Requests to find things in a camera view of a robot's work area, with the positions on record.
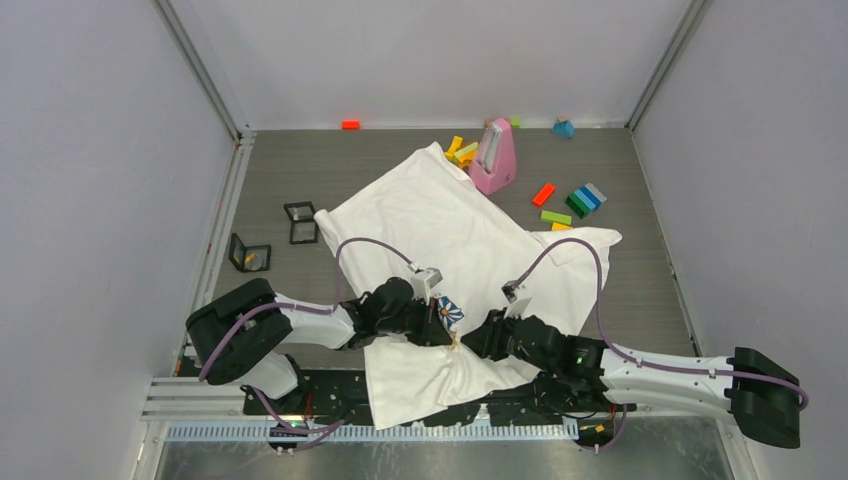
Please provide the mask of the gold leaf brooch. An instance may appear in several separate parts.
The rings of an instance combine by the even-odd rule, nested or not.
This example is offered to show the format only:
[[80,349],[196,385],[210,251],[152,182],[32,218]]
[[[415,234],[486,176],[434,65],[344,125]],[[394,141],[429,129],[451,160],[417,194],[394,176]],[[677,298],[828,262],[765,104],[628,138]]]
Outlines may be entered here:
[[460,335],[455,331],[451,331],[450,339],[451,343],[447,346],[447,349],[449,351],[455,351],[460,345]]

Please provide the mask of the white t-shirt with daisy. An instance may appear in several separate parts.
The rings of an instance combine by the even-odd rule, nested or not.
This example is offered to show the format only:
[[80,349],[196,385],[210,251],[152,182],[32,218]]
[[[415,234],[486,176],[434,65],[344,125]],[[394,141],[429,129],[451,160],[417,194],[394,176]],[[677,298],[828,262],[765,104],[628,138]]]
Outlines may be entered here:
[[[450,164],[438,144],[419,149],[337,208],[316,215],[353,292],[408,277],[409,262],[442,273],[437,294],[453,331],[465,335],[507,301],[521,280],[528,313],[578,334],[609,274],[613,229],[528,231]],[[462,344],[419,347],[380,337],[364,350],[373,423],[386,429],[530,383],[538,374],[514,357],[487,360]]]

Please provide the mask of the black display box with coin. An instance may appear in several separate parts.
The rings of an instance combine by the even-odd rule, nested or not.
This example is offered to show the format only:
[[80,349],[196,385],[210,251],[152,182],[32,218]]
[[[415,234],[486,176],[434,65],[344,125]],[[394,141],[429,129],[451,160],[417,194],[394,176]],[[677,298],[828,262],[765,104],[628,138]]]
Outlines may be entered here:
[[228,259],[234,268],[241,273],[263,272],[270,269],[272,246],[246,245],[239,235],[230,235]]

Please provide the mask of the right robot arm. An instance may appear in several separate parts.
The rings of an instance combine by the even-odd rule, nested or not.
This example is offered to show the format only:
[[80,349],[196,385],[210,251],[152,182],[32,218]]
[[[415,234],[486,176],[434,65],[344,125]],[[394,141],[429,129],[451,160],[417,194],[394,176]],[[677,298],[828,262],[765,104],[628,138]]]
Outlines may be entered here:
[[761,352],[679,357],[564,335],[541,319],[492,310],[465,335],[465,347],[486,360],[518,359],[538,368],[522,393],[536,411],[571,415],[660,406],[709,416],[747,438],[797,449],[806,404],[796,376]]

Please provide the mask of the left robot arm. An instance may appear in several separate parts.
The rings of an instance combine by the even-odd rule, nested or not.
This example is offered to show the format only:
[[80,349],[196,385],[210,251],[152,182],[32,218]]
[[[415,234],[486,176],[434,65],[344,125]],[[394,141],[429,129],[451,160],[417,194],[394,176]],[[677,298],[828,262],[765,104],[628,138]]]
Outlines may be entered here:
[[399,277],[337,305],[297,302],[273,291],[266,279],[253,279],[191,313],[185,327],[200,381],[256,388],[284,414],[305,405],[307,389],[294,360],[277,353],[281,344],[356,350],[391,336],[421,348],[453,342],[437,300]]

